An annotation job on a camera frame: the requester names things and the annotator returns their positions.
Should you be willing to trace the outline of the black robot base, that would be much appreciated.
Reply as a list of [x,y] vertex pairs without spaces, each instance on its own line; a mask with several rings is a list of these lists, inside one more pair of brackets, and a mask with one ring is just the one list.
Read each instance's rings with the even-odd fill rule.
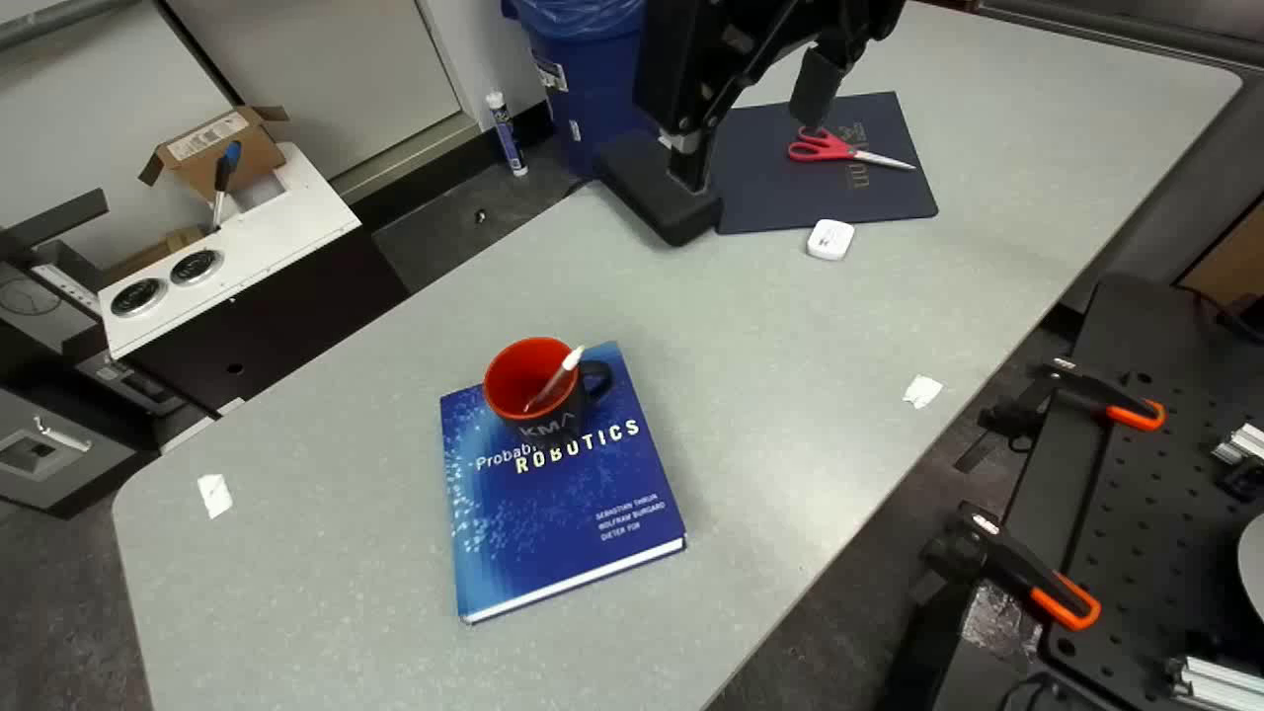
[[706,174],[711,140],[689,150],[624,133],[598,153],[598,178],[664,242],[690,246],[723,217]]

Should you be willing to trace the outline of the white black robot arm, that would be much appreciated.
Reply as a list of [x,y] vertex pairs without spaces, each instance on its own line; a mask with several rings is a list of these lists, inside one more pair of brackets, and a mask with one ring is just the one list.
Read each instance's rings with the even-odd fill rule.
[[635,108],[672,153],[698,153],[735,97],[803,51],[791,115],[812,129],[903,0],[644,0]]

